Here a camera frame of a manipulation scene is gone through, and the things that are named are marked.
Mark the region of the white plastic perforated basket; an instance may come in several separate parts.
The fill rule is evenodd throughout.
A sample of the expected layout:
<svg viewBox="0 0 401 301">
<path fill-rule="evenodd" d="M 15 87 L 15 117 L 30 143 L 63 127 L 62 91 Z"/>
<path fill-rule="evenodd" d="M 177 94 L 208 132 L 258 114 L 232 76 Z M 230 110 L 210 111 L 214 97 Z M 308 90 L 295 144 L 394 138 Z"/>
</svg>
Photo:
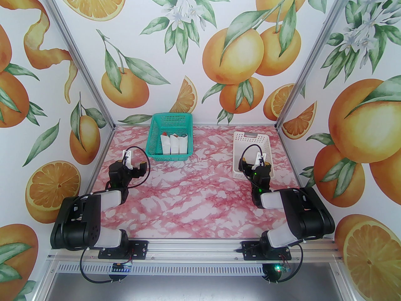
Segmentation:
<svg viewBox="0 0 401 301">
<path fill-rule="evenodd" d="M 268 135 L 252 132 L 235 131 L 232 145 L 232 176 L 234 179 L 245 179 L 244 174 L 239 170 L 239 161 L 242 153 L 250 145 L 258 145 L 262 149 L 264 161 L 271 167 L 270 177 L 274 178 L 274 164 L 270 139 Z"/>
</svg>

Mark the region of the green plastic mesh basket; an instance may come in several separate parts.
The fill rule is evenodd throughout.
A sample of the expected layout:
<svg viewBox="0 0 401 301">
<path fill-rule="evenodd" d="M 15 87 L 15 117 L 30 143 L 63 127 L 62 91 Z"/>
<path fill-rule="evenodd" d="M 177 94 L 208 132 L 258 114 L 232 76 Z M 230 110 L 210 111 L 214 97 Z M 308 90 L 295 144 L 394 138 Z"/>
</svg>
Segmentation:
<svg viewBox="0 0 401 301">
<path fill-rule="evenodd" d="M 177 140 L 187 140 L 186 152 L 164 154 L 162 135 L 176 134 Z M 193 154 L 193 119 L 190 113 L 157 113 L 152 116 L 146 144 L 146 154 L 155 161 L 186 161 Z"/>
</svg>

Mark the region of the black round device with light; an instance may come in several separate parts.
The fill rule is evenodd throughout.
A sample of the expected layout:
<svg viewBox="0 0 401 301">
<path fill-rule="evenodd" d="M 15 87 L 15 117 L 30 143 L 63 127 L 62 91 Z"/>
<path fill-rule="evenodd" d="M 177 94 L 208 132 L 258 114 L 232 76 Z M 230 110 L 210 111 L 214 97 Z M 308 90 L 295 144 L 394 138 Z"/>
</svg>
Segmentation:
<svg viewBox="0 0 401 301">
<path fill-rule="evenodd" d="M 262 278 L 268 282 L 278 282 L 282 277 L 282 266 L 279 264 L 262 264 Z"/>
</svg>

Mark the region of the aluminium side beam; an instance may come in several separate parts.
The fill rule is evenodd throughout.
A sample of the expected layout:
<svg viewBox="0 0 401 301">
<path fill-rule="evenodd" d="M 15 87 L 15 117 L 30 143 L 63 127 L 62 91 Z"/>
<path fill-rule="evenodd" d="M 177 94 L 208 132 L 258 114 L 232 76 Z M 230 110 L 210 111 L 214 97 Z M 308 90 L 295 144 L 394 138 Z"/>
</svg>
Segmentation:
<svg viewBox="0 0 401 301">
<path fill-rule="evenodd" d="M 50 254 L 44 261 L 39 279 L 36 281 L 31 301 L 45 301 L 50 293 L 52 284 L 56 278 L 59 260 L 56 254 Z"/>
<path fill-rule="evenodd" d="M 358 301 L 355 290 L 347 277 L 345 264 L 334 239 L 324 237 L 323 242 L 328 245 L 325 248 L 325 261 L 329 263 L 342 301 Z"/>
</svg>

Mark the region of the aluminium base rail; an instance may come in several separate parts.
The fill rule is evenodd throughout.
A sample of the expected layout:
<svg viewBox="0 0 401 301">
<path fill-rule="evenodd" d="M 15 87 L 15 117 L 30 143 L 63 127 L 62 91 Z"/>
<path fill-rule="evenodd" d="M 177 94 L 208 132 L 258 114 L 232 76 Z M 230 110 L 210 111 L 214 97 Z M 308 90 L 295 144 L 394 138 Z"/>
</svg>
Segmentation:
<svg viewBox="0 0 401 301">
<path fill-rule="evenodd" d="M 242 239 L 177 239 L 147 238 L 148 263 L 245 263 L 241 248 Z M 290 248 L 292 262 L 299 261 L 304 252 L 304 262 L 342 261 L 342 255 L 334 241 L 319 239 Z"/>
</svg>

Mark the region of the aluminium frame post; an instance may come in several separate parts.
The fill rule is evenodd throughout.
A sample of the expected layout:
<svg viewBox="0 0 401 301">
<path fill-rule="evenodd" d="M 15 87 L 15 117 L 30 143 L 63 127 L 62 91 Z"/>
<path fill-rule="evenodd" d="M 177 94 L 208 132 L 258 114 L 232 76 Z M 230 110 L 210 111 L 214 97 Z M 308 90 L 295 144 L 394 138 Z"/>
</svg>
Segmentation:
<svg viewBox="0 0 401 301">
<path fill-rule="evenodd" d="M 57 6 L 55 0 L 44 0 L 44 4 L 49 9 L 52 17 L 55 19 L 59 32 L 66 43 L 66 46 L 68 47 L 68 51 L 71 54 L 74 63 L 78 67 L 83 79 L 85 80 L 86 85 L 94 97 L 97 105 L 99 106 L 100 112 L 105 117 L 106 123 L 114 131 L 116 129 L 116 124 L 114 123 L 114 120 L 112 119 L 112 116 L 109 113 L 109 110 L 107 109 L 106 104 L 104 103 L 102 96 L 98 91 L 98 88 L 96 87 L 96 83 L 89 72 L 89 69 L 79 51 L 78 46 L 76 45 L 74 37 L 71 34 L 59 7 Z"/>
<path fill-rule="evenodd" d="M 309 56 L 307 57 L 307 60 L 305 61 L 305 64 L 294 84 L 294 87 L 289 94 L 289 98 L 287 99 L 281 114 L 279 115 L 279 118 L 277 122 L 275 123 L 275 130 L 280 131 L 282 125 L 285 122 L 286 117 L 288 116 L 289 111 L 292 109 L 293 104 L 295 103 L 296 99 L 298 96 L 301 95 L 301 91 L 304 86 L 306 86 L 307 78 L 312 71 L 313 67 L 315 66 L 315 63 L 317 59 L 320 56 L 320 53 L 322 52 L 325 43 L 328 40 L 328 37 L 332 31 L 333 26 L 335 25 L 338 15 L 340 11 L 345 7 L 345 3 L 347 0 L 334 0 L 327 16 L 325 17 L 325 21 L 323 22 L 321 26 L 321 30 L 319 32 L 319 35 L 316 38 L 316 41 L 309 53 Z"/>
</svg>

